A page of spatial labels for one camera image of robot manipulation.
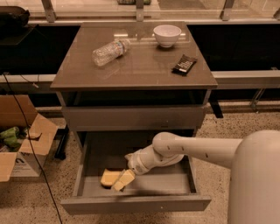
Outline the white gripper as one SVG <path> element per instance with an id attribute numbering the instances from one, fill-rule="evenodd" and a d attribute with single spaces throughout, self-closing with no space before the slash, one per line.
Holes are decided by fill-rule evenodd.
<path id="1" fill-rule="evenodd" d="M 121 191 L 125 186 L 135 179 L 136 175 L 144 175 L 156 166 L 156 154 L 151 145 L 129 153 L 124 156 L 128 163 L 128 170 L 121 172 L 112 188 Z"/>

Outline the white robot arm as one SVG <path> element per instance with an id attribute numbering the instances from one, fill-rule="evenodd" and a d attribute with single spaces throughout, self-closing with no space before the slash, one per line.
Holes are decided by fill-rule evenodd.
<path id="1" fill-rule="evenodd" d="M 130 153 L 127 171 L 113 188 L 123 189 L 155 167 L 184 155 L 230 170 L 227 223 L 280 224 L 280 131 L 260 130 L 243 139 L 198 138 L 160 132 L 152 144 Z"/>

